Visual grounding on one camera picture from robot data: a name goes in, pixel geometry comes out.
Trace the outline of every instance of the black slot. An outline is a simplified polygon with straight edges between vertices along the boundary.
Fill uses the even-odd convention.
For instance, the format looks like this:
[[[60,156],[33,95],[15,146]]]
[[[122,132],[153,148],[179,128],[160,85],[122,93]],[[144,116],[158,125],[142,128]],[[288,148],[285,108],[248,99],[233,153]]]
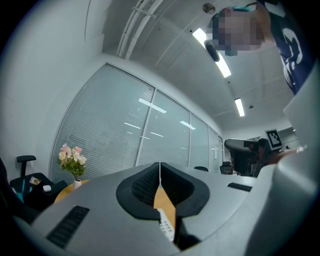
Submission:
[[[243,190],[243,191],[246,191],[246,192],[250,192],[251,189],[252,189],[252,186],[241,185],[241,184],[234,183],[234,182],[229,183],[228,187],[236,189],[236,190]]]
[[[88,208],[81,206],[73,207],[54,230],[50,232],[47,239],[64,249],[88,212]]]

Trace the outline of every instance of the pink flower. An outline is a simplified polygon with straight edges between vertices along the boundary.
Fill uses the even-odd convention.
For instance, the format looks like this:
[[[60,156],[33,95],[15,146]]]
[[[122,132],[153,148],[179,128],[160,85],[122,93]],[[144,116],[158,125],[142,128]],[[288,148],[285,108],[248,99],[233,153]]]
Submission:
[[[78,152],[78,153],[80,154],[81,151],[82,151],[82,148],[79,147],[79,146],[76,146],[76,147],[74,148],[74,151],[75,151],[75,152]]]
[[[62,148],[60,148],[61,152],[64,152],[66,154],[69,154],[71,152],[70,147],[67,146],[67,143],[63,144]]]

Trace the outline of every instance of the ceiling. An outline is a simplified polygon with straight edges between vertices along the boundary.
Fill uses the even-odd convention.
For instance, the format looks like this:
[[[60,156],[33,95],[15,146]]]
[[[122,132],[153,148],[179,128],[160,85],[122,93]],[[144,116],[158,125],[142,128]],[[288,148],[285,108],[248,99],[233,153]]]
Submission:
[[[212,17],[203,12],[203,4],[214,4],[219,11],[251,2],[253,0],[164,0],[154,12],[156,18],[151,18],[143,29],[130,59],[165,77],[223,129],[285,118],[282,110],[293,95],[274,45],[266,44],[257,51],[239,52],[233,57],[221,51],[231,71],[231,75],[224,78],[192,36],[198,28],[206,31]],[[114,0],[110,4],[104,25],[104,51],[118,46],[136,3],[137,0]],[[242,100],[244,117],[238,114],[236,98]]]

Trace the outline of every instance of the table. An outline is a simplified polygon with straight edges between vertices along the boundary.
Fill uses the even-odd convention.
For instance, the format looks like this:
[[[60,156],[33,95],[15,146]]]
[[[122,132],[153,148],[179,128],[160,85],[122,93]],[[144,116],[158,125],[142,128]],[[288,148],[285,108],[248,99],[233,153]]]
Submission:
[[[89,179],[86,179],[86,180],[82,180],[81,183],[84,184],[89,181],[90,181]],[[70,184],[58,194],[54,203],[59,202],[61,199],[65,198],[68,194],[70,194],[72,191],[73,191],[73,184]],[[159,187],[158,190],[156,191],[153,208],[163,209],[165,215],[171,222],[172,227],[174,229],[176,228],[176,208],[171,203],[169,197],[167,196],[163,188]]]

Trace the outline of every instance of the flower vase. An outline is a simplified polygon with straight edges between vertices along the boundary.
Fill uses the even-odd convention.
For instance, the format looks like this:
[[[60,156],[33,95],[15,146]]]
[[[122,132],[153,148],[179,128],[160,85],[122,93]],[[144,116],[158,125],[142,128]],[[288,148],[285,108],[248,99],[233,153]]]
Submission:
[[[73,190],[76,190],[77,188],[79,188],[82,185],[80,180],[74,180],[72,188]]]

